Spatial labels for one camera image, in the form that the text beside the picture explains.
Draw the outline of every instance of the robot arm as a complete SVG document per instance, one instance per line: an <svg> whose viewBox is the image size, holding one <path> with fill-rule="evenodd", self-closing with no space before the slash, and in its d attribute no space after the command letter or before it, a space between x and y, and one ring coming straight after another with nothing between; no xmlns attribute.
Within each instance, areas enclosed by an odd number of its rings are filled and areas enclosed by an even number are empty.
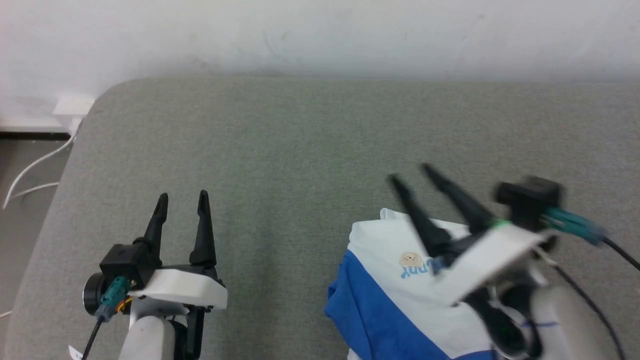
<svg viewBox="0 0 640 360"><path fill-rule="evenodd" d="M614 359L603 345L606 337L586 313L584 301L567 288L549 284L536 265L537 253L546 256L559 231L591 243L604 239L601 228L560 209L561 186L538 177L528 177L522 184L500 184L495 198L510 209L509 221L505 221L430 165L423 167L436 188L456 206L470 231L467 238L452 241L429 220L407 186L397 176L390 177L427 253L434 258L435 291L444 303L465 302L473 308L498 353L506 359ZM610 329L618 357L623 359L608 321L567 279Z"/></svg>
<svg viewBox="0 0 640 360"><path fill-rule="evenodd" d="M200 357L204 316L227 308L227 289L216 273L216 253L209 196L200 192L198 233L189 264L163 266L160 260L162 226L168 196L158 199L147 231L131 245L116 244L100 263L101 273L87 281L83 302L91 315L108 320L117 309L130 315L129 332L119 359L184 359ZM126 279L130 304L114 306L105 296L107 285ZM185 316L186 326L167 317Z"/></svg>

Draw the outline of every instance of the black baseboard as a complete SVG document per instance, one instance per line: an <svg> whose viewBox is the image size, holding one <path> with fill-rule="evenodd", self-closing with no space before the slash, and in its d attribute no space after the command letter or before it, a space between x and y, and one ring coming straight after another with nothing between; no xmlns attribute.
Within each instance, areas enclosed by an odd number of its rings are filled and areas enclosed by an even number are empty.
<svg viewBox="0 0 640 360"><path fill-rule="evenodd" d="M18 133L0 131L0 140L69 140L67 133Z"/></svg>

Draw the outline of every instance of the folded t-shirt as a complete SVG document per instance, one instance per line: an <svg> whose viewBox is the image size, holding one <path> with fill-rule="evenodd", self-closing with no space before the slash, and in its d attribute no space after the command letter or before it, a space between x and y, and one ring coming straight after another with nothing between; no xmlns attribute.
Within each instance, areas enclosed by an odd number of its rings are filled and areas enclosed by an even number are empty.
<svg viewBox="0 0 640 360"><path fill-rule="evenodd" d="M466 304L438 301L431 258L405 214L356 222L324 309L351 350L348 359L491 360L490 339ZM436 221L453 237L461 224Z"/></svg>

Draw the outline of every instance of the orange wire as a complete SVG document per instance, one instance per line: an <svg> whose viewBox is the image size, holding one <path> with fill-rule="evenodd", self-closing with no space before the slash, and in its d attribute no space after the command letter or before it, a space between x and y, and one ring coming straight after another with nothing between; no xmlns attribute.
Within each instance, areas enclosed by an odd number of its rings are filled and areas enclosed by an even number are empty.
<svg viewBox="0 0 640 360"><path fill-rule="evenodd" d="M121 311L124 312L124 307L131 301L133 301L133 297L127 297L125 300L121 301L118 306L116 306L116 313Z"/></svg>

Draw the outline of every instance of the gray couch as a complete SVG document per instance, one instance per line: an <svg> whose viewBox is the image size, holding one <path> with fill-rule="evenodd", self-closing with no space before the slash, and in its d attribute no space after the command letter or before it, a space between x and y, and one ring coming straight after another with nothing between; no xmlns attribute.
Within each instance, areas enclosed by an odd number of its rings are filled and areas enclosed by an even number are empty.
<svg viewBox="0 0 640 360"><path fill-rule="evenodd" d="M95 319L87 277L114 243L144 232L170 196L161 257L184 263L198 191L209 191L226 311L205 319L202 359L340 359L323 314L351 224L398 208L400 172L434 215L459 221L421 176L430 161L491 204L497 181L566 185L566 207L640 257L640 86L437 84L271 78L144 79L87 116L24 276L6 359L68 359ZM498 206L490 206L500 211ZM638 358L640 274L607 249L563 238L555 257ZM91 359L114 359L127 319Z"/></svg>

